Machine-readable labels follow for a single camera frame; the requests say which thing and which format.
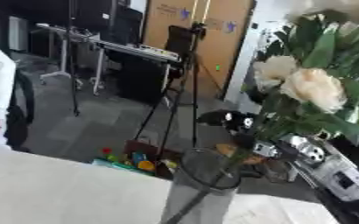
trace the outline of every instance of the wall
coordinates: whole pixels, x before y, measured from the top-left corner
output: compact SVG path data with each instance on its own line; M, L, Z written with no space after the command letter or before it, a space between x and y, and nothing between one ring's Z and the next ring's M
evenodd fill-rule
M277 29L284 23L285 15L291 10L296 0L257 0L257 6L250 21L250 28L245 35L233 76L229 83L229 89L225 100L238 104L243 80L248 72L253 55L257 49L261 33L265 29ZM257 29L252 29L252 24L258 24Z
M140 11L145 15L147 0L130 0L130 7L133 10Z

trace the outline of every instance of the table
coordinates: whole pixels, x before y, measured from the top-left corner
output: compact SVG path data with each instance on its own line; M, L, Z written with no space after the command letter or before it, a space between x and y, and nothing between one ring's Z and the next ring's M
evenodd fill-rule
M50 32L55 32L59 34L61 37L64 37L66 34L66 29L56 27L56 26L50 26L48 24L37 24L37 27L48 30ZM103 63L103 56L104 52L106 50L109 51L115 51L120 53L127 53L130 55L138 56L141 58L145 58L148 60L155 60L157 62L161 62L165 65L165 75L164 75L164 81L162 85L162 90L165 88L167 81L168 81L168 74L170 71L171 63L180 63L181 58L180 56L175 52L168 52L162 49L158 49L155 47L147 46L147 45L119 45L116 43L110 43L108 41L104 41L100 39L99 35L86 35L81 34L79 32L71 31L71 37L72 39L76 39L80 42L88 42L91 44L94 44L99 47L99 56L98 61L96 64L96 73L95 73L95 84L94 84L94 95L99 95L99 84L101 82L102 77L102 63ZM61 56L61 75L64 74L66 69L66 63L67 63L67 42L63 38L62 43L62 56ZM58 75L58 73L50 73L50 74L44 74L42 75L42 78L50 77Z
M0 149L0 224L158 224L171 182ZM224 224L337 224L320 204L237 195Z

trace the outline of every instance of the gray carpet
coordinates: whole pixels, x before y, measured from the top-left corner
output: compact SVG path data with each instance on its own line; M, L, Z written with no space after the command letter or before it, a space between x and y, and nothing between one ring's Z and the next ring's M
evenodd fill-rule
M132 139L149 107L136 101L120 98L115 83L108 80L101 95L92 94L92 85L84 80L84 87L78 93L81 115L75 117L70 93L70 80L64 77L47 79L41 85L39 75L55 70L46 60L20 56L20 68L33 81L36 92L36 119L30 128L25 144L33 153L53 158L69 159L90 163L100 157L102 148L111 148L117 156L122 155L127 140ZM182 101L190 102L191 95L185 93ZM213 109L232 109L215 99L200 98L199 114ZM142 134L142 140L158 145L162 140L169 116L168 108L161 105ZM191 147L192 108L180 107L174 119L167 147L173 151L184 151ZM200 147L229 143L229 135L222 128L200 126L198 131ZM272 184L266 179L245 179L240 193L270 194L297 200L316 201L312 190L299 180L295 184Z

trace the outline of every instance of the vase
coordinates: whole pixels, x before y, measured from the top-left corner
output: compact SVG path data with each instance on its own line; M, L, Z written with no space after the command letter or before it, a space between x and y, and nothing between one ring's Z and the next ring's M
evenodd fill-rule
M228 160L215 150L188 150L174 174L174 181L160 223L171 223L168 221L188 205L196 195L200 192L208 192L200 203L193 206L179 222L174 223L222 224L223 217L241 181L239 171L237 167L234 167L227 171L215 185L210 185L210 183L219 175Z

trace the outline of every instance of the stand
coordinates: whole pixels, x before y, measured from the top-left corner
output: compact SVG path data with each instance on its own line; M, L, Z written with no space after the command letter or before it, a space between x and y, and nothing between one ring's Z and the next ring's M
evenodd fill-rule
M68 42L66 39L62 40L62 46L61 46L61 65L60 65L60 70L53 72L53 73L44 73L41 74L39 76L40 81L42 82L42 84L46 84L45 79L49 78L49 77L54 77L54 76L65 76L69 79L72 79L72 75L70 73L67 72L67 46L68 46ZM81 87L83 85L82 81L80 80L76 80L78 87Z
M71 51L71 27L72 27L72 18L74 17L74 0L68 0L68 17L67 17L67 32L65 37L62 39L61 46L61 65L60 70L54 73L46 73L40 75L40 80L42 84L45 84L45 78L53 77L53 76L65 76L71 79L71 88L72 88L72 100L74 103L74 115L79 116L79 102L77 101L76 92L77 89L80 88L83 83L76 79L74 74L74 57ZM67 72L67 61L70 61L70 73Z
M196 144L197 144L197 108L198 108L198 72L199 72L199 65L198 65L198 60L197 60L197 56L196 56L196 52L197 52L197 47L199 44L199 39L203 39L203 36L205 36L205 29L203 28L204 24L197 24L195 23L192 27L192 32L194 33L194 42L192 44L192 47L190 49L190 53L189 53L189 57L185 63L185 74L182 78L182 81L180 83L179 86L179 91L177 91L177 95L175 96L175 99L172 103L172 108L171 108L171 113L170 113L170 117L167 123L167 127L165 130L165 134L162 140L162 143L160 144L159 148L158 148L158 152L157 152L157 161L160 160L163 150L165 148L165 145L167 143L167 138L169 136L171 127L172 127L172 120L174 119L175 114L177 113L178 110L178 106L180 105L180 98L182 96L182 94L185 91L185 84L187 83L187 78L190 74L190 71L192 70L192 68L194 67L194 93L193 93L193 138L192 138L192 146L195 148ZM165 96L167 94L167 91L171 88L172 86L172 82L173 82L174 78L173 77L169 77L168 78L168 82L167 85L165 87L165 89L163 90L159 101L157 103L155 103L150 111L150 113L148 114L148 116L144 119L143 123L140 126L140 129L138 130L136 136L134 137L134 140L136 141L141 133L143 132L143 130L145 129L146 125L148 124L148 122L151 120L153 114L155 113L158 105L160 104L160 102L165 99Z

